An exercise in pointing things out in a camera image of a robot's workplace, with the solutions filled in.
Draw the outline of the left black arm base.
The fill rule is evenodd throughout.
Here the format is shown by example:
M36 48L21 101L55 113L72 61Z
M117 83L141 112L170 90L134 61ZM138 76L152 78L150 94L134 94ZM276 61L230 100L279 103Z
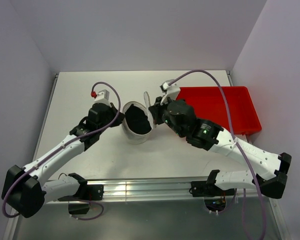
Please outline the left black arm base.
M102 184L97 185L86 185L84 188L78 190L77 193L72 195L69 199L70 201L78 201L79 203L69 203L68 204L68 213L72 217L76 217L82 220L88 220L92 218L100 217L105 208L99 203L103 199L104 186ZM86 215L89 210L92 210L93 207L98 206L99 210L98 215L95 217L79 217L79 215Z

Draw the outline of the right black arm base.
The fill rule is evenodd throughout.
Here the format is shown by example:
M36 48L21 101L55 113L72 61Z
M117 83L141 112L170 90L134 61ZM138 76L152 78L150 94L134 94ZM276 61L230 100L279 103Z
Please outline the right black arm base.
M212 183L208 183L205 180L192 181L190 183L189 193L194 197L223 197L234 196L236 191L234 188L228 190L222 190Z

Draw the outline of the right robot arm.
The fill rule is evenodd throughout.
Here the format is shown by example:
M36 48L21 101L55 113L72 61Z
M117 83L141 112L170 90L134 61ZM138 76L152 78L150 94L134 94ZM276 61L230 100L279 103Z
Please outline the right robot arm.
M228 157L248 170L212 170L206 180L191 182L193 197L234 195L235 189L258 189L268 198L281 199L288 180L292 157L275 154L233 137L224 127L198 118L183 99L161 103L161 97L148 107L155 125L166 124L193 147Z

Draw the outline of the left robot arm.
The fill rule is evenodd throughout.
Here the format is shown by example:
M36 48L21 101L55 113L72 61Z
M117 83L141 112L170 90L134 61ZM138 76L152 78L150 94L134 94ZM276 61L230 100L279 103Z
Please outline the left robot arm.
M119 126L125 117L113 103L95 103L69 134L39 159L6 173L1 194L2 213L7 218L32 217L44 204L66 199L86 202L88 182L76 173L49 181L67 162L94 145L107 128Z

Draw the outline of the black garment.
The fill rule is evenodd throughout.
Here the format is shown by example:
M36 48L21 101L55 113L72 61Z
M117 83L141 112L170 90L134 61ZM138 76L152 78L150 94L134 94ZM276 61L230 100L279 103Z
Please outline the black garment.
M148 134L152 128L148 121L148 117L142 109L131 104L125 112L125 120L128 128L138 135Z

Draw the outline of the red plastic bin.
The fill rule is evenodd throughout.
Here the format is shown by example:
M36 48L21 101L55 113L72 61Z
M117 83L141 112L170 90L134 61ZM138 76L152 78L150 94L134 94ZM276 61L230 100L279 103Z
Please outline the red plastic bin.
M262 130L248 89L245 86L223 86L233 131L236 135L253 135ZM178 100L194 108L198 118L210 120L230 129L222 94L217 86L181 87Z

